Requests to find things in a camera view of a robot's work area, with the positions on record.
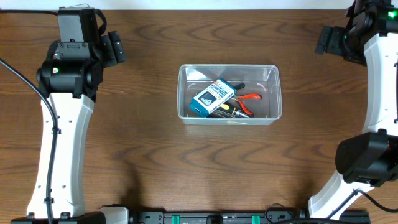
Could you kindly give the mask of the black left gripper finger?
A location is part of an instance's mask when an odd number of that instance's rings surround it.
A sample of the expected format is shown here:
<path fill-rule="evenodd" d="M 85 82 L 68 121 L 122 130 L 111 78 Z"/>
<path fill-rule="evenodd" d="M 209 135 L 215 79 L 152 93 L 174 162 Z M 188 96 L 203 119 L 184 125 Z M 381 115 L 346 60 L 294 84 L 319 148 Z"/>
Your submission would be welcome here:
<path fill-rule="evenodd" d="M 119 32 L 117 31 L 108 32 L 108 36 L 113 46 L 113 52 L 115 54 L 116 61 L 124 62 L 126 60 L 126 56 L 124 53 L 123 45 L 121 43 Z"/>
<path fill-rule="evenodd" d="M 108 35 L 100 37 L 99 48 L 103 54 L 103 66 L 112 67 L 117 65 L 116 56 L 113 50 L 113 45 Z"/>

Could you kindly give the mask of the red handled cutting pliers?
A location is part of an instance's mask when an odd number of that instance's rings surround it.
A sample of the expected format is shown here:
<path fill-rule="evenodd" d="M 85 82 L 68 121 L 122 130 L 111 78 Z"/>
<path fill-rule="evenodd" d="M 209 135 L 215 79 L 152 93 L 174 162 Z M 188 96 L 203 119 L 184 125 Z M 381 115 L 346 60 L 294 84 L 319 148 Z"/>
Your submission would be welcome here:
<path fill-rule="evenodd" d="M 249 93 L 245 95 L 235 95 L 232 97 L 232 100 L 238 105 L 239 109 L 244 114 L 253 118 L 254 112 L 252 109 L 259 105 L 262 100 L 262 96 L 257 93 Z"/>

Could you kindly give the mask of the small black handled hammer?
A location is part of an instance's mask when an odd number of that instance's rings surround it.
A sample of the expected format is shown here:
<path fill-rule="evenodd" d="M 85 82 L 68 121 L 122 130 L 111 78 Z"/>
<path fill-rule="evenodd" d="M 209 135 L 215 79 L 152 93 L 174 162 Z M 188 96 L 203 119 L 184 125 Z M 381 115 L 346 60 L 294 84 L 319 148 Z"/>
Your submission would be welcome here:
<path fill-rule="evenodd" d="M 233 88 L 234 88 L 235 90 L 240 90 L 240 89 L 242 89 L 242 88 L 244 88 L 244 87 L 245 87 L 245 84 L 244 84 L 244 83 L 239 83 L 239 84 L 235 85 Z"/>

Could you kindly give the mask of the teal white cardboard box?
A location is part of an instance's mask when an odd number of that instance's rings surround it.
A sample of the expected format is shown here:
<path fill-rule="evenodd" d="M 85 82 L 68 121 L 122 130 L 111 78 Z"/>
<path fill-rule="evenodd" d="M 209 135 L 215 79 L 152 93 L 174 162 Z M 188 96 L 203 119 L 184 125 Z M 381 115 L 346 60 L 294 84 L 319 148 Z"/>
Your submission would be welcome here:
<path fill-rule="evenodd" d="M 206 118 L 235 94 L 233 86 L 220 78 L 194 96 L 189 108 L 200 117 Z"/>

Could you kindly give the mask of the yellow black ratchet screwdriver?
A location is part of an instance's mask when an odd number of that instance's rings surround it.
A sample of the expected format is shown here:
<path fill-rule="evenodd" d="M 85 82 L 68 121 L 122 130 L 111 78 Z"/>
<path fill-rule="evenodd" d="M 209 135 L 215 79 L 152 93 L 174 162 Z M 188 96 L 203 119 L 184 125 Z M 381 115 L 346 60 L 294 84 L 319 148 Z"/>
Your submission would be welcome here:
<path fill-rule="evenodd" d="M 236 106 L 231 105 L 230 103 L 223 103 L 218 108 L 218 111 L 232 117 L 249 118 L 249 116 L 246 113 L 243 113 L 240 109 L 238 109 Z"/>

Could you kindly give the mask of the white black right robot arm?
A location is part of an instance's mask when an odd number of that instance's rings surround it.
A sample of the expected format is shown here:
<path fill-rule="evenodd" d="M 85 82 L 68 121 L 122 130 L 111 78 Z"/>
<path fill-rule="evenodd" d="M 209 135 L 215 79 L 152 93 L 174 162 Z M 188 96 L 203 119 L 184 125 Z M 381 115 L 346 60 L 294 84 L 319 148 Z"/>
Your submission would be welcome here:
<path fill-rule="evenodd" d="M 313 222 L 338 221 L 360 196 L 397 180 L 397 8 L 391 0 L 355 0 L 345 27 L 324 26 L 317 54 L 329 53 L 368 71 L 362 133 L 341 141 L 336 170 L 308 201 Z"/>

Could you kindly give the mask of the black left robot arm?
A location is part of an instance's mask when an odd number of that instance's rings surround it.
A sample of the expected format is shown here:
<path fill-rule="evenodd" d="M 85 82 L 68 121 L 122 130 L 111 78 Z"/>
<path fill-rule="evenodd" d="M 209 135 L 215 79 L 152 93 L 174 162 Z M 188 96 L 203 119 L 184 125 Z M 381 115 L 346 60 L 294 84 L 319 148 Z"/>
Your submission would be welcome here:
<path fill-rule="evenodd" d="M 16 223 L 131 223 L 127 207 L 87 212 L 83 164 L 88 125 L 107 67 L 125 61 L 118 32 L 107 31 L 102 11 L 62 7 L 56 12 L 60 39 L 37 71 L 43 134 L 34 193 Z"/>

